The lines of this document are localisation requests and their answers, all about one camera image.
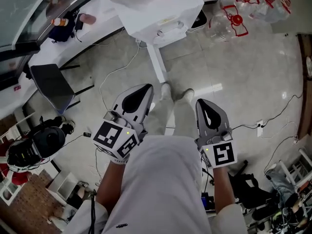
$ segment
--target black bag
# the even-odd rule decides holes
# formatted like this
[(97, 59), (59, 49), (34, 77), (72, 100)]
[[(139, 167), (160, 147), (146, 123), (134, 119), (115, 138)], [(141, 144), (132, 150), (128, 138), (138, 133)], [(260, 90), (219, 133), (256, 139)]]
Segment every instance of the black bag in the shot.
[(66, 26), (54, 26), (49, 34), (49, 38), (53, 39), (53, 43), (58, 41), (67, 41), (71, 36), (74, 37), (73, 28), (75, 26), (75, 18), (77, 17), (79, 10), (74, 13), (68, 11), (63, 18), (68, 19)]

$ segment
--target tiled floor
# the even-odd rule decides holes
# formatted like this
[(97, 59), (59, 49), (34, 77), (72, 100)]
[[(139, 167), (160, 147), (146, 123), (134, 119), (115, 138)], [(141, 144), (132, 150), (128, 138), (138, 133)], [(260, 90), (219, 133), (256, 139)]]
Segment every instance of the tiled floor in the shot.
[[(117, 35), (101, 44), (108, 44)], [(137, 51), (135, 39), (123, 31), (109, 46), (94, 46), (80, 55), (72, 64), (80, 68), (64, 71), (74, 91), (95, 85), (95, 88), (78, 96), (81, 103), (65, 112), (75, 121), (75, 132), (67, 137), (70, 141), (83, 132), (91, 132), (93, 125), (105, 115), (99, 86), (106, 75), (125, 66)], [(187, 88), (195, 90), (196, 98), (211, 100), (223, 108), (230, 126), (254, 125), (258, 120), (276, 116), (285, 107), (292, 95), (302, 93), (302, 66), (296, 36), (273, 35), (271, 27), (262, 23), (250, 27), (250, 34), (240, 39), (211, 45), (204, 31), (188, 34), (178, 42), (161, 49), (169, 83), (174, 96)], [(154, 102), (159, 100), (161, 85), (158, 83), (146, 49), (128, 68), (113, 73), (102, 86), (105, 103), (111, 106), (122, 91), (142, 83), (151, 83), (155, 89)], [(45, 119), (56, 113), (49, 103), (37, 93), (30, 104)], [(249, 172), (253, 172), (261, 186), (266, 186), (263, 169), (276, 146), (286, 137), (296, 133), (301, 112), (301, 99), (294, 98), (284, 113), (264, 128), (263, 137), (256, 130), (240, 127), (233, 131), (239, 150), (239, 161), (247, 159)], [(173, 118), (169, 126), (174, 126)], [(292, 147), (293, 140), (285, 141), (273, 161), (286, 157), (285, 151)], [(95, 169), (95, 147), (89, 139), (80, 137), (64, 147), (55, 158), (62, 168), (71, 170), (75, 176), (94, 186), (99, 177)], [(97, 167), (104, 174), (108, 158), (97, 153)]]

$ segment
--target white shoe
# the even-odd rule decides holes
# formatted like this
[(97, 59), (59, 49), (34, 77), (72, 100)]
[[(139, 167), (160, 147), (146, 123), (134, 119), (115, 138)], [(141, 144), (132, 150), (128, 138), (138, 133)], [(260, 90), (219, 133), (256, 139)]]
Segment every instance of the white shoe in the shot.
[(191, 100), (194, 98), (194, 95), (194, 90), (192, 88), (189, 88), (183, 93), (183, 98), (186, 98), (189, 102), (191, 102)]
[(161, 98), (171, 98), (171, 87), (168, 83), (164, 83), (161, 87)]
[(274, 170), (276, 168), (277, 164), (274, 163), (272, 166), (270, 166), (264, 173), (266, 174), (270, 170)]

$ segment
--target wall outlet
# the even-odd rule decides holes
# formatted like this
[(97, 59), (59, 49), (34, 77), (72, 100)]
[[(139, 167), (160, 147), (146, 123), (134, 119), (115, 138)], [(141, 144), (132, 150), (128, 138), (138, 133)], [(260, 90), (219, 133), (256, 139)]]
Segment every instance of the wall outlet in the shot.
[[(263, 125), (263, 120), (257, 121), (257, 125), (262, 126)], [(260, 137), (263, 134), (263, 128), (262, 127), (257, 127), (257, 137)]]

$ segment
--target white shirt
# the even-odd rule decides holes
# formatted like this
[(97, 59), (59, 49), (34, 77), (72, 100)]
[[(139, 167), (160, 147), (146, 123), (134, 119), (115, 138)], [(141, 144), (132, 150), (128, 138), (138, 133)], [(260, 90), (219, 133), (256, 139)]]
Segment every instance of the white shirt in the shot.
[[(145, 137), (131, 152), (110, 216), (95, 202), (95, 233), (247, 234), (238, 205), (222, 209), (210, 226), (200, 197), (201, 172), (192, 138)], [(64, 233), (87, 234), (90, 225), (91, 201), (86, 200)]]

